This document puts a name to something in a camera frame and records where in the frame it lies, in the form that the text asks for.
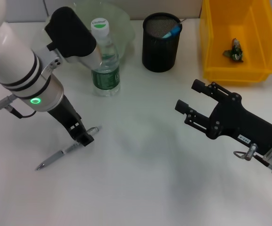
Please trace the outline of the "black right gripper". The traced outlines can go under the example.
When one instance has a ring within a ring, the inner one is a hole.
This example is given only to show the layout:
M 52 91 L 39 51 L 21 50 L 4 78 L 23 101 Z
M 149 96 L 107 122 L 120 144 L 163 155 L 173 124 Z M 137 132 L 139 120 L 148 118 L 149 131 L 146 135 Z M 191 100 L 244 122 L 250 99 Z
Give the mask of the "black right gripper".
M 241 103 L 241 96 L 212 82 L 205 85 L 195 79 L 192 89 L 218 102 L 210 117 L 206 117 L 182 100 L 178 100 L 175 110 L 185 114 L 184 123 L 203 132 L 210 139 L 228 136 L 243 145 L 257 145 L 257 153 L 265 155 L 272 148 L 272 124 L 247 111 Z

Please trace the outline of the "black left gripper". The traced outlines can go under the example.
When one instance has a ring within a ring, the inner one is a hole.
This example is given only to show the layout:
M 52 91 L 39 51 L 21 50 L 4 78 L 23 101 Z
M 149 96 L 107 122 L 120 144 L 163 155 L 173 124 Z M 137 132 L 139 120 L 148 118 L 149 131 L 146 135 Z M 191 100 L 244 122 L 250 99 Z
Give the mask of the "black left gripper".
M 48 113 L 65 127 L 71 138 L 76 142 L 87 146 L 94 141 L 94 138 L 86 131 L 80 115 L 65 95 L 60 103 Z

